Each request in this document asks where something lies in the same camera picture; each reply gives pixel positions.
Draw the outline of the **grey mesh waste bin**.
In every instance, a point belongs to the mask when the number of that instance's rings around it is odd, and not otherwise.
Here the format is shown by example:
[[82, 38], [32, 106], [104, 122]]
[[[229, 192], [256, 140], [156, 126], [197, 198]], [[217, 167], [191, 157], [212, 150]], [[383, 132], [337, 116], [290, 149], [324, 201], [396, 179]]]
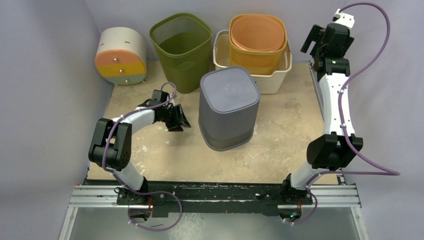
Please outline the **grey mesh waste bin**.
[[205, 74], [200, 80], [198, 125], [206, 145], [223, 152], [249, 142], [260, 99], [255, 81], [243, 67]]

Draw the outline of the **olive green mesh bin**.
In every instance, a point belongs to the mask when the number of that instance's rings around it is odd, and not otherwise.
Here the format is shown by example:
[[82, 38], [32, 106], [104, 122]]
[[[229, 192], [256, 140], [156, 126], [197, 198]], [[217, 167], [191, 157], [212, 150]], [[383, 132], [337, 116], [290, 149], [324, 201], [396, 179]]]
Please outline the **olive green mesh bin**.
[[212, 30], [191, 13], [177, 13], [153, 25], [149, 37], [166, 79], [181, 94], [198, 89], [209, 72]]

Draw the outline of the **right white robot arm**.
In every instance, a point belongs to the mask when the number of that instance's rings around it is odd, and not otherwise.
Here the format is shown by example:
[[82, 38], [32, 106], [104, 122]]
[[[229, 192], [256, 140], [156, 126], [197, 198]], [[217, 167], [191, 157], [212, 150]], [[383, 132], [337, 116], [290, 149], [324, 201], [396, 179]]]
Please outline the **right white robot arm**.
[[349, 107], [347, 81], [351, 74], [345, 54], [354, 38], [353, 23], [329, 23], [326, 27], [313, 25], [300, 51], [313, 57], [313, 69], [322, 94], [323, 134], [310, 142], [306, 162], [283, 181], [280, 196], [288, 204], [307, 195], [307, 187], [323, 172], [345, 168], [363, 147], [363, 139], [355, 135], [350, 111], [340, 116], [339, 107]]

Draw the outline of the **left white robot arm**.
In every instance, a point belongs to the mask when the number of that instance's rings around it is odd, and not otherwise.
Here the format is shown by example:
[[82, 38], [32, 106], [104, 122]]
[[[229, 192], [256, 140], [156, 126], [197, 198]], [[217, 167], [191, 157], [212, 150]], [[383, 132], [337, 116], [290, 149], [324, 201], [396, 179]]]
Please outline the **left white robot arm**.
[[88, 151], [90, 162], [112, 174], [130, 191], [129, 197], [138, 205], [149, 199], [148, 183], [131, 163], [132, 136], [142, 128], [162, 122], [169, 132], [190, 128], [175, 94], [155, 89], [151, 98], [133, 111], [113, 119], [100, 118], [95, 125]]

